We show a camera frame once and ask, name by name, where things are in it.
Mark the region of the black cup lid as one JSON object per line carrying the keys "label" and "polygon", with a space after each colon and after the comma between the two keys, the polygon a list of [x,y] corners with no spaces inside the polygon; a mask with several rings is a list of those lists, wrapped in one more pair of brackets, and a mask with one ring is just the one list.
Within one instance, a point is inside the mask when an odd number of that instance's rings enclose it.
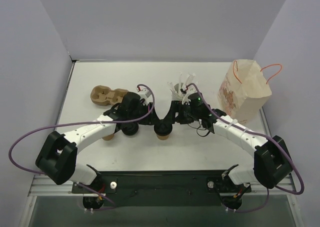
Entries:
{"label": "black cup lid", "polygon": [[164,137],[171,134],[173,130],[173,124],[169,121],[160,120],[154,125],[153,129],[158,136]]}

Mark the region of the single brown paper cup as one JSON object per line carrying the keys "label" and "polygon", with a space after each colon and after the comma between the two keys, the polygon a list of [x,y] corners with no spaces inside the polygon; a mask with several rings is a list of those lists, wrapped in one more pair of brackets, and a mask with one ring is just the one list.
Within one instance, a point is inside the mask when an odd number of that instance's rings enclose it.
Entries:
{"label": "single brown paper cup", "polygon": [[156,136],[157,136],[157,138],[159,140],[164,141],[164,140],[167,140],[170,137],[170,134],[167,134],[167,135],[159,135],[159,134],[157,134]]}

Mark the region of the stack of brown paper cups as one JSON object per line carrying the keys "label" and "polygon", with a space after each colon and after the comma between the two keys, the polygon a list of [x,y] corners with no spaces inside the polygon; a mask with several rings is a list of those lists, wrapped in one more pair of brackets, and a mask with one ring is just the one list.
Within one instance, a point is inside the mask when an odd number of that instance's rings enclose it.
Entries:
{"label": "stack of brown paper cups", "polygon": [[114,134],[110,134],[110,135],[104,136],[102,139],[104,141],[110,141],[114,138],[114,136],[115,136]]}

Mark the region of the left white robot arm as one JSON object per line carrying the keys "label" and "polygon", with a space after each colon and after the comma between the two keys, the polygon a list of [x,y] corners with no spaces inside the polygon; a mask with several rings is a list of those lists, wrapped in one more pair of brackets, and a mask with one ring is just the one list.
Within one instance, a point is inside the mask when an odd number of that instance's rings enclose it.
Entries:
{"label": "left white robot arm", "polygon": [[77,163],[77,155],[94,142],[114,135],[120,130],[135,132],[138,122],[151,116],[154,94],[148,89],[128,92],[122,102],[105,111],[92,124],[81,126],[65,133],[50,133],[35,161],[57,185],[67,181],[82,183],[91,193],[100,190],[102,180],[89,164]]}

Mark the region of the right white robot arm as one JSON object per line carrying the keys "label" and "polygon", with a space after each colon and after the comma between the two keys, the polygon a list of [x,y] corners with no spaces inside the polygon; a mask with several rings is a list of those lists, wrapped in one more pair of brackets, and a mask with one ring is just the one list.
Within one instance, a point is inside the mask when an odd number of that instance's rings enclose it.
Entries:
{"label": "right white robot arm", "polygon": [[154,126],[159,139],[167,139],[173,124],[187,125],[198,121],[209,133],[222,136],[246,151],[253,164],[235,164],[222,174],[221,184],[233,191],[241,184],[258,182],[268,189],[278,185],[293,170],[284,140],[279,136],[253,132],[220,109],[211,109],[197,92],[178,94],[173,91],[167,115]]}

